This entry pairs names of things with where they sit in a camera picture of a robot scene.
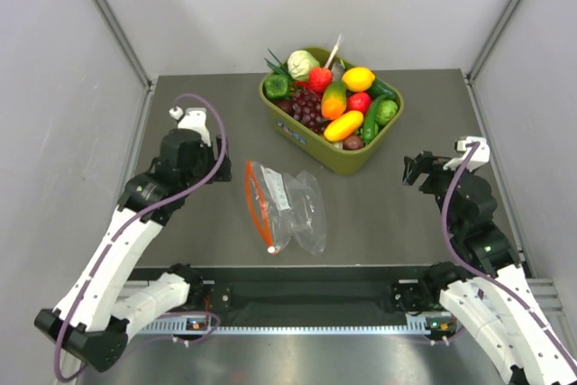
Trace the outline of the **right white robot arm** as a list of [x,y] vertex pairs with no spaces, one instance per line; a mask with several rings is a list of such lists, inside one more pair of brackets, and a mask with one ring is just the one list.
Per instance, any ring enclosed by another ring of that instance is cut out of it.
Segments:
[[536,301],[517,250],[493,221],[497,201],[476,173],[490,160],[489,145],[470,138],[456,150],[456,158],[423,151],[404,159],[404,184],[426,178],[419,189],[434,197],[453,256],[420,278],[423,302],[451,313],[504,383],[574,384],[576,361]]

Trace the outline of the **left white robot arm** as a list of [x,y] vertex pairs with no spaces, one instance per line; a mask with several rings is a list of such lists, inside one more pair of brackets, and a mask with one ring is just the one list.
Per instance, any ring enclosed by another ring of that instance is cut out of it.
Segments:
[[231,178],[225,134],[212,139],[206,128],[177,127],[163,137],[149,168],[125,184],[105,235],[76,283],[57,306],[42,309],[34,319],[55,344],[59,382],[79,375],[64,374],[62,354],[79,360],[82,369],[107,371],[144,327],[174,309],[190,311],[203,304],[202,277],[185,264],[168,267],[126,300],[119,295],[144,251],[186,199],[206,184]]

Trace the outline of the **yellow fake lemon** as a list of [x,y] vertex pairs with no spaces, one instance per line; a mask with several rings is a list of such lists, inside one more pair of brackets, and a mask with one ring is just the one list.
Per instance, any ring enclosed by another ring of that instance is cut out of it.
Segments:
[[347,69],[342,76],[343,83],[354,93],[368,90],[374,80],[374,73],[365,67]]

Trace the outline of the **red fake tomato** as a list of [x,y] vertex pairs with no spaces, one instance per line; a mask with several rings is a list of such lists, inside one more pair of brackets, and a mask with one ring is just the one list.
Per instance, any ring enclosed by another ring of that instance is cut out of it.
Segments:
[[308,78],[308,85],[311,90],[322,94],[333,82],[333,72],[328,68],[314,67],[311,69]]

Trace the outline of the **clear zip top bag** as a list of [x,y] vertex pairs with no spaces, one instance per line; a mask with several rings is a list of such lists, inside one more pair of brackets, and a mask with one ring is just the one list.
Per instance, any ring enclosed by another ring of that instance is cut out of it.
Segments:
[[291,241],[306,252],[324,253],[327,241],[325,202],[317,179],[302,171],[281,173],[254,160],[244,172],[244,195],[252,222],[268,254],[276,255]]

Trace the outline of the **orange green fake mango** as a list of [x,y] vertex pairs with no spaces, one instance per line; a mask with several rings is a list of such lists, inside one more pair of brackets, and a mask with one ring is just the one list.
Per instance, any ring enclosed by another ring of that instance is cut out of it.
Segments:
[[347,108],[347,86],[343,81],[331,83],[321,100],[321,115],[329,120],[340,117]]

